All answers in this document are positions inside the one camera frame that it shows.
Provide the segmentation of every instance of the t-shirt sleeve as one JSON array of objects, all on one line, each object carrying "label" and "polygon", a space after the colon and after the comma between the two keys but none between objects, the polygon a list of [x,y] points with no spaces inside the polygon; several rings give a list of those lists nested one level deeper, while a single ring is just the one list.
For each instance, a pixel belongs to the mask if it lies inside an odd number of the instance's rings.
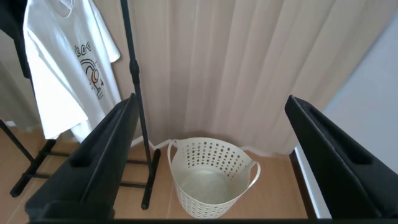
[{"label": "t-shirt sleeve", "polygon": [[54,70],[41,57],[38,46],[25,31],[24,40],[44,136],[46,139],[54,139],[64,131],[86,121],[87,116],[54,75]]},{"label": "t-shirt sleeve", "polygon": [[109,60],[111,62],[116,61],[120,57],[120,53],[118,51],[118,48],[113,42],[113,39],[111,37],[111,34],[109,34],[108,29],[106,28],[105,22],[102,19],[101,13],[98,10],[98,8],[95,6],[94,2],[90,0],[90,6],[94,12],[95,19],[97,21],[99,31],[101,32],[102,39],[104,41],[104,45],[106,48],[106,51],[108,53]]}]

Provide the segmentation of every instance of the perforated basket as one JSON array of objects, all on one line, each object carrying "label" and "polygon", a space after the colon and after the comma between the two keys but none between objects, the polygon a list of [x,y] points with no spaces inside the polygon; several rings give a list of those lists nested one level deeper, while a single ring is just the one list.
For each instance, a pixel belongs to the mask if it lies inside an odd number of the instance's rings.
[{"label": "perforated basket", "polygon": [[[170,158],[172,145],[177,147]],[[243,150],[211,138],[173,140],[167,149],[178,199],[194,218],[218,218],[244,194],[260,176],[261,168]],[[250,170],[257,174],[250,181]]]}]

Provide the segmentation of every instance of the white baseboard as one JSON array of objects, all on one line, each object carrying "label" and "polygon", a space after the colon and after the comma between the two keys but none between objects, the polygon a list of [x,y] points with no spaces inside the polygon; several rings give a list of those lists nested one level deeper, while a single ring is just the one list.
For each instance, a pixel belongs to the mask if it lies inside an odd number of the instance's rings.
[{"label": "white baseboard", "polygon": [[[144,140],[143,137],[142,137],[142,136],[139,136],[138,138],[134,139],[134,140],[131,142],[131,147],[140,144],[143,140]],[[168,140],[166,140],[166,141],[164,141],[164,142],[161,142],[160,144],[158,144],[158,145],[156,145],[156,146],[154,146],[154,145],[151,143],[151,141],[149,141],[149,147],[150,147],[152,150],[160,149],[160,148],[162,148],[162,147],[164,147],[164,146],[169,145],[169,142],[170,142],[170,141],[171,141],[171,139],[168,139]],[[255,147],[252,147],[252,146],[243,146],[243,147],[240,147],[240,148],[241,148],[242,150],[244,150],[244,151],[249,151],[249,152],[254,153],[254,154],[256,154],[256,155],[258,155],[258,156],[261,156],[261,157],[283,157],[283,155],[280,155],[280,154],[278,154],[278,153],[264,152],[264,151],[261,151],[261,150],[259,150],[259,149],[256,149]]]}]

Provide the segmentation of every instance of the basket handle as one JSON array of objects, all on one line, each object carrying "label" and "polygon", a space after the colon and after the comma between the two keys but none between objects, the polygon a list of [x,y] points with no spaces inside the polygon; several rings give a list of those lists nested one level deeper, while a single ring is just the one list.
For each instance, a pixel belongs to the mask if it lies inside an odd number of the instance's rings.
[{"label": "basket handle", "polygon": [[260,177],[261,167],[260,167],[260,163],[258,163],[256,161],[251,161],[250,162],[250,164],[249,164],[249,167],[250,167],[249,172],[253,168],[254,165],[257,165],[257,174],[254,176],[254,179],[249,184],[249,186],[248,186],[248,188],[246,190],[248,190],[251,186],[253,186],[253,184],[256,183],[257,179]]},{"label": "basket handle", "polygon": [[176,144],[176,143],[177,143],[177,140],[170,140],[169,146],[168,146],[168,148],[167,148],[167,158],[169,159],[169,166],[170,166],[170,169],[172,168],[172,159],[171,159],[170,152],[171,152],[171,149],[172,149],[172,146],[173,146],[174,143]]}]

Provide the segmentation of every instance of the white wall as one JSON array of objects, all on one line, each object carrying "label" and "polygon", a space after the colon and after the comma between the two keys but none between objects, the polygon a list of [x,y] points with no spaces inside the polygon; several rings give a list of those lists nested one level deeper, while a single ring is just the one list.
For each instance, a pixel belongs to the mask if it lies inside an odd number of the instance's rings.
[{"label": "white wall", "polygon": [[[398,173],[398,14],[324,114]],[[330,217],[300,146],[295,149],[318,217]]]}]

